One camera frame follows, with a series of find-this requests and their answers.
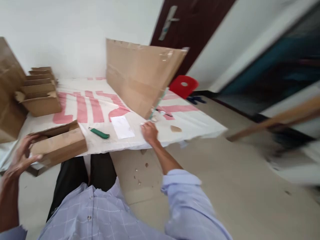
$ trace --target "red chair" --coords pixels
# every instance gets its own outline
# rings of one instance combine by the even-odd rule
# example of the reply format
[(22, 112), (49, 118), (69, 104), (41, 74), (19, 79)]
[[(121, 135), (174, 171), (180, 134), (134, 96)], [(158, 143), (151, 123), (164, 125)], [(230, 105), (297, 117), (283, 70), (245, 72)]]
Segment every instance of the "red chair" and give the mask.
[(179, 75), (169, 86), (169, 90), (186, 99), (198, 87), (199, 83), (192, 77)]

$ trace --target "hand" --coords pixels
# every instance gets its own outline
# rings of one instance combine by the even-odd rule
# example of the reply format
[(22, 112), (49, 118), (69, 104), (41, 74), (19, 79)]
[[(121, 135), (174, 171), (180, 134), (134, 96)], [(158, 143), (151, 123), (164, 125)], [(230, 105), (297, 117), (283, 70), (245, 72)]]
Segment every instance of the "hand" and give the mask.
[(153, 122), (145, 122), (141, 126), (141, 131), (144, 139), (149, 143), (151, 146), (158, 142), (158, 130)]
[(14, 156), (10, 167), (6, 171), (6, 174), (19, 177), (32, 163), (37, 162), (43, 157), (42, 155), (36, 155), (28, 158), (30, 154), (29, 147), (31, 141), (39, 136), (40, 135), (27, 135), (24, 137), (20, 147), (16, 151), (16, 155)]

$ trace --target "person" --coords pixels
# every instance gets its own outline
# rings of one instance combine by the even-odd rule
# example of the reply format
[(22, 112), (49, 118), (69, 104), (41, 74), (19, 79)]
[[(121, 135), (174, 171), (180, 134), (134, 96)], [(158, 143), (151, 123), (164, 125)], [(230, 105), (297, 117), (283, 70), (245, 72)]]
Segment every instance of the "person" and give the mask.
[[(146, 122), (141, 130), (164, 174), (161, 191), (170, 205), (165, 233), (134, 216), (121, 192), (110, 155), (95, 154), (91, 155), (90, 184), (83, 157), (61, 164), (48, 220), (38, 239), (232, 239), (216, 219), (201, 181), (183, 170), (161, 146), (154, 123)], [(19, 177), (42, 157), (25, 157), (37, 137), (24, 138), (1, 179), (0, 239), (26, 238), (27, 232), (19, 225)]]

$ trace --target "plaid shirt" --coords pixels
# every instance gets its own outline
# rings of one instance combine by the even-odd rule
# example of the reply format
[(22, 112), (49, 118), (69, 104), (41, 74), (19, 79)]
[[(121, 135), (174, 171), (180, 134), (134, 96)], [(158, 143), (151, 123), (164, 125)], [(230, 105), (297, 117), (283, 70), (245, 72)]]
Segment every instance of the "plaid shirt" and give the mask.
[[(171, 217), (165, 233), (138, 220), (126, 204), (119, 179), (107, 192), (82, 183), (68, 194), (38, 239), (223, 239), (230, 234), (215, 218), (201, 181), (185, 170), (163, 176), (161, 191), (168, 196)], [(0, 234), (0, 240), (24, 240), (21, 227)]]

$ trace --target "white tablecloth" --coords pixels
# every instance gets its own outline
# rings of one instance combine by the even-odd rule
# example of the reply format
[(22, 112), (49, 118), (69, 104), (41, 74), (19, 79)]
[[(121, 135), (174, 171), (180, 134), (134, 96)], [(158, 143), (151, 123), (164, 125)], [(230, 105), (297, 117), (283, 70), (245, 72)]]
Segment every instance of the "white tablecloth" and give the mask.
[[(6, 170), (19, 141), (27, 134), (69, 123), (78, 119), (81, 130), (86, 138), (88, 151), (82, 155), (106, 153), (124, 149), (147, 149), (140, 131), (140, 124), (145, 122), (142, 117), (130, 110), (107, 84), (105, 78), (74, 78), (60, 79), (58, 94), (62, 107), (61, 113), (42, 117), (28, 115), (19, 135), (19, 139), (10, 143), (0, 144), (0, 171)], [(199, 111), (188, 101), (168, 91), (159, 107), (173, 117), (155, 112), (159, 130), (158, 139), (163, 146), (195, 137), (217, 137), (227, 129)], [(110, 117), (125, 116), (135, 136), (118, 139)], [(170, 125), (179, 127), (182, 132), (172, 132)], [(89, 131), (96, 128), (106, 134), (102, 139)]]

